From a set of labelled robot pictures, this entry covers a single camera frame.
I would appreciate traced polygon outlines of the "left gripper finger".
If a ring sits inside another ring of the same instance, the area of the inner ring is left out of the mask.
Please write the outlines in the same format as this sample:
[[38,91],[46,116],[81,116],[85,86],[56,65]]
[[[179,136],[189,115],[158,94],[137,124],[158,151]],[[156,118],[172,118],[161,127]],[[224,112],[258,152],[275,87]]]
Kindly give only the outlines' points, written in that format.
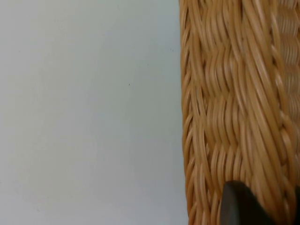
[[251,190],[240,181],[225,183],[222,194],[220,223],[222,225],[273,225]]

